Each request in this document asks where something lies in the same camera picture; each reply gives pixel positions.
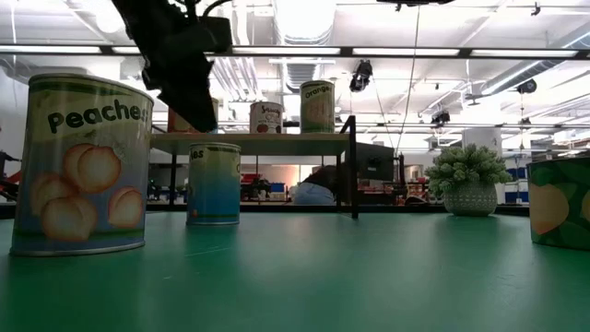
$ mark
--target shelf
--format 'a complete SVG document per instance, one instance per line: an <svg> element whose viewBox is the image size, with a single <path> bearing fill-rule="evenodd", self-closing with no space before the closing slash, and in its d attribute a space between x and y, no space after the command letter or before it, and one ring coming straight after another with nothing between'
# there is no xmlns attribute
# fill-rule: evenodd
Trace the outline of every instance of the shelf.
<svg viewBox="0 0 590 332"><path fill-rule="evenodd" d="M151 147L188 155L193 143L229 143L242 147L243 156L339 156L348 134L153 134Z"/></svg>

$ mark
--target table surface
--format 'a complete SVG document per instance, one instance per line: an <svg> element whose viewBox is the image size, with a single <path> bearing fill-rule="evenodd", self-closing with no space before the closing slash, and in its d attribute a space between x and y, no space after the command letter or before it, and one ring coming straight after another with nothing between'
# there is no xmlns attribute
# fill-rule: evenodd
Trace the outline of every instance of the table surface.
<svg viewBox="0 0 590 332"><path fill-rule="evenodd" d="M10 257L0 331L588 331L590 253L532 244L528 219L147 215L147 245Z"/></svg>
<svg viewBox="0 0 590 332"><path fill-rule="evenodd" d="M154 134L151 147L188 155L194 143L240 146L243 156L339 156L347 149L349 134Z"/></svg>

